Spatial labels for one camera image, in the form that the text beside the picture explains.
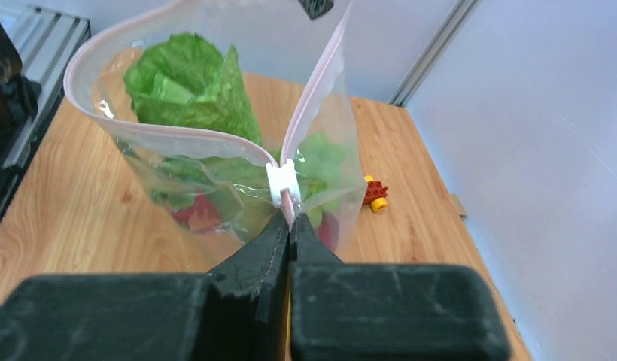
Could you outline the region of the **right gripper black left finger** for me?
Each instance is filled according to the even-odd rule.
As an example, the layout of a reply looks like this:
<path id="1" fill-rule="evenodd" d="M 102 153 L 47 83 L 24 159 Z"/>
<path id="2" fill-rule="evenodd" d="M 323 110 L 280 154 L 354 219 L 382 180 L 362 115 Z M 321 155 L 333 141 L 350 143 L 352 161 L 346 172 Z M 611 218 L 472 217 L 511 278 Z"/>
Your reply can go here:
<path id="1" fill-rule="evenodd" d="M 0 305 L 0 360 L 280 360 L 280 211 L 205 273 L 38 275 Z"/>

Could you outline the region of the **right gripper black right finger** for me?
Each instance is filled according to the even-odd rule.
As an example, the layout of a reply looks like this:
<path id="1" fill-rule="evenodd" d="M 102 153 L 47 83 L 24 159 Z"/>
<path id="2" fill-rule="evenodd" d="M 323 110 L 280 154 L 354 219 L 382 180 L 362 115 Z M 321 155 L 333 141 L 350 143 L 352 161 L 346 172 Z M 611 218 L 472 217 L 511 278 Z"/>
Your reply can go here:
<path id="1" fill-rule="evenodd" d="M 488 285 L 454 264 L 345 263 L 306 215 L 290 231 L 294 360 L 508 360 Z"/>

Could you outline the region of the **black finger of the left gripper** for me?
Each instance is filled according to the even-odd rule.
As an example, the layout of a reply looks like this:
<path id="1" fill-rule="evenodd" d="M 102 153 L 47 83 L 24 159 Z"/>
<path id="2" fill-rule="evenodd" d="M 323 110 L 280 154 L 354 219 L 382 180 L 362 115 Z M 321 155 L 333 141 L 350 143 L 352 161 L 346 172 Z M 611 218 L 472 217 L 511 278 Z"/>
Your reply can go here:
<path id="1" fill-rule="evenodd" d="M 333 9 L 333 0 L 298 0 L 310 20 L 316 20 Z"/>

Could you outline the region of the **red chili pepper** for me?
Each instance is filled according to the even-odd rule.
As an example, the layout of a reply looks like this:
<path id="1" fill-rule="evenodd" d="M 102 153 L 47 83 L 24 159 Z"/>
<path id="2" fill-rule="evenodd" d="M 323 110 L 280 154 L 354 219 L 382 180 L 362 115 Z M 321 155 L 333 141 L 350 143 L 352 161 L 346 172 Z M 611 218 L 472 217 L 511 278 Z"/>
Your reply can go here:
<path id="1" fill-rule="evenodd" d="M 222 224 L 217 207 L 205 195 L 197 195 L 187 207 L 170 212 L 173 220 L 183 229 L 205 233 Z"/>

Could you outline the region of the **clear zip top bag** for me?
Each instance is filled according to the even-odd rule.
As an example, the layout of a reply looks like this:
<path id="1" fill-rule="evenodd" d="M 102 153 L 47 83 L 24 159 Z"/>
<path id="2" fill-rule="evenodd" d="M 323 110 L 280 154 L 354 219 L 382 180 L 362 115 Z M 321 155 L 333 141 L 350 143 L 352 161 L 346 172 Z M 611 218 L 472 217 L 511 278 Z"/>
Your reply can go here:
<path id="1" fill-rule="evenodd" d="M 151 201 L 215 265 L 276 211 L 343 255 L 366 183 L 345 84 L 350 1 L 174 1 L 65 72 Z"/>

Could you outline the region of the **green napa cabbage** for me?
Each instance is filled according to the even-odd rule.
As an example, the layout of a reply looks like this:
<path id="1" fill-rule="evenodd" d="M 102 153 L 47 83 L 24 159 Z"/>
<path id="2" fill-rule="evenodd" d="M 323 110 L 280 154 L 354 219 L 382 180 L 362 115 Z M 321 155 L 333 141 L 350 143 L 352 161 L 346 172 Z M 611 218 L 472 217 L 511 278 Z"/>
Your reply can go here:
<path id="1" fill-rule="evenodd" d="M 221 53 L 196 33 L 147 48 L 124 74 L 141 123 L 223 132 L 263 143 L 234 45 Z"/>

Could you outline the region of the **green grapes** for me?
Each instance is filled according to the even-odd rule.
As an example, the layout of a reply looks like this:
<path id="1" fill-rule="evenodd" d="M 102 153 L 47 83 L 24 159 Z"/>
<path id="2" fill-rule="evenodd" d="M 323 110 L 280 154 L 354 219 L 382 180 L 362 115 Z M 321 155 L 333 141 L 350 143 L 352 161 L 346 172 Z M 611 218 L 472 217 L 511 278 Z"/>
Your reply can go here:
<path id="1" fill-rule="evenodd" d="M 342 204 L 340 166 L 346 149 L 333 143 L 321 132 L 310 134 L 299 146 L 294 158 L 302 206 L 311 225 L 319 227 L 325 212 L 333 212 Z"/>

